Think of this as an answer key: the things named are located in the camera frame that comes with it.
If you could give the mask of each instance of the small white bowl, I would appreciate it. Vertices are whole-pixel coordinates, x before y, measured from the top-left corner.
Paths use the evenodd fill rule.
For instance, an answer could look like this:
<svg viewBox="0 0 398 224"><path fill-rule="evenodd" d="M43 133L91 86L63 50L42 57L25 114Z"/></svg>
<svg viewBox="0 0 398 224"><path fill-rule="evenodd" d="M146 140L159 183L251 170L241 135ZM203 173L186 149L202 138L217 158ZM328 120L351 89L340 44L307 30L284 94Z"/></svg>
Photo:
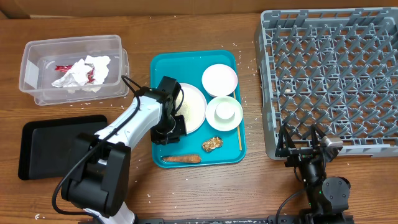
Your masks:
<svg viewBox="0 0 398 224"><path fill-rule="evenodd" d="M238 85L238 76L229 66L215 64L208 67L201 77L206 92L212 96L228 96Z"/></svg>
<svg viewBox="0 0 398 224"><path fill-rule="evenodd" d="M241 104L234 98L219 96L207 104L206 119L214 129L230 131L241 123L243 109Z"/></svg>

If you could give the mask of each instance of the crumpled napkin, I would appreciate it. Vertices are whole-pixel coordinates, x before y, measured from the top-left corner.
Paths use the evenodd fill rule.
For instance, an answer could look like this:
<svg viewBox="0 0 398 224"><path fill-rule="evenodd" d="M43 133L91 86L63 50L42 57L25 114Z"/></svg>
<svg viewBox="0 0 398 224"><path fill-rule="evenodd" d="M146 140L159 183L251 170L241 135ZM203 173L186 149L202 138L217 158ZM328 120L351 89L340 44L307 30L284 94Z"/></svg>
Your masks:
<svg viewBox="0 0 398 224"><path fill-rule="evenodd" d="M108 76L108 64L111 59L108 56L92 57L87 56L85 60L80 59L71 69L68 70L64 76L51 83L54 87L74 87L74 86L88 86L103 84L105 78ZM88 72L94 67L94 81L88 83ZM84 91L97 92L101 87L82 88ZM74 93L74 90L68 90L69 93Z"/></svg>

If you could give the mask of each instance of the white dish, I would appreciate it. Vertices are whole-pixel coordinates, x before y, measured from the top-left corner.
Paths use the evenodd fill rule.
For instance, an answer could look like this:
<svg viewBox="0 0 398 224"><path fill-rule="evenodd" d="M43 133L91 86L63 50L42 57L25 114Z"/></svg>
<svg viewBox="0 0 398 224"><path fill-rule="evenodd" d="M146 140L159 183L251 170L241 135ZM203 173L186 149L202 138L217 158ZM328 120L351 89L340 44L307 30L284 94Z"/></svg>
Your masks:
<svg viewBox="0 0 398 224"><path fill-rule="evenodd" d="M215 64L208 67L201 77L206 92L212 96L228 96L238 85L238 76L229 66Z"/></svg>
<svg viewBox="0 0 398 224"><path fill-rule="evenodd" d="M193 85L180 83L184 91L184 101L176 115L183 115L187 134L196 131L205 121L207 101L203 93ZM182 92L178 94L175 100L175 107L180 105Z"/></svg>
<svg viewBox="0 0 398 224"><path fill-rule="evenodd" d="M243 119L241 104L230 96L219 96L207 105L206 119L210 126L219 131L230 131L239 126Z"/></svg>

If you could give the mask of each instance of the teal tray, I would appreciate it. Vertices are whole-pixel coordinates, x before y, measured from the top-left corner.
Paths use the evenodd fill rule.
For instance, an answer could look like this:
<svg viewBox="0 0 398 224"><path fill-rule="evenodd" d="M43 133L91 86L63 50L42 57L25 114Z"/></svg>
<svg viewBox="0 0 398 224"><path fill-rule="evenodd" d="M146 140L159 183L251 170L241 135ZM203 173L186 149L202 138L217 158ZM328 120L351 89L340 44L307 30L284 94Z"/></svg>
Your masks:
<svg viewBox="0 0 398 224"><path fill-rule="evenodd" d="M152 88L157 87L163 76L172 77L180 83L188 83L197 87L204 94L207 103L209 103L213 97L205 91L201 84L201 76L206 68L217 63L228 65L236 72L235 58L227 50L160 54L150 64L150 86ZM239 84L234 93L236 99L242 103ZM214 136L219 136L223 140L223 146L212 152L205 152L201 148L202 143ZM239 138L242 150L239 150ZM238 128L227 132L215 130L205 120L196 131L181 137L178 143L166 146L152 143L152 158L158 166L163 168L233 164L241 161L246 155L246 151L247 146L243 120ZM187 154L200 155L201 162L198 164L186 164L181 162L164 162L161 159L164 156L181 156Z"/></svg>

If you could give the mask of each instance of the red wrapper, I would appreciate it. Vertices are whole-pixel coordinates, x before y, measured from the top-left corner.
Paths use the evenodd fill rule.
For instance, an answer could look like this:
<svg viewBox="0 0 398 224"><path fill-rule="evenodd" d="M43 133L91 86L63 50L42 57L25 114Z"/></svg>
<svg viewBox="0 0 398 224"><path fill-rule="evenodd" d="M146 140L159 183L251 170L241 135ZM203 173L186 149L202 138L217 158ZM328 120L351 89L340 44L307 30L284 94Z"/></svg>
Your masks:
<svg viewBox="0 0 398 224"><path fill-rule="evenodd" d="M73 65L57 65L54 70L67 73L69 69L72 68L72 66ZM94 77L94 68L87 73L88 83L92 83L95 80L93 77Z"/></svg>

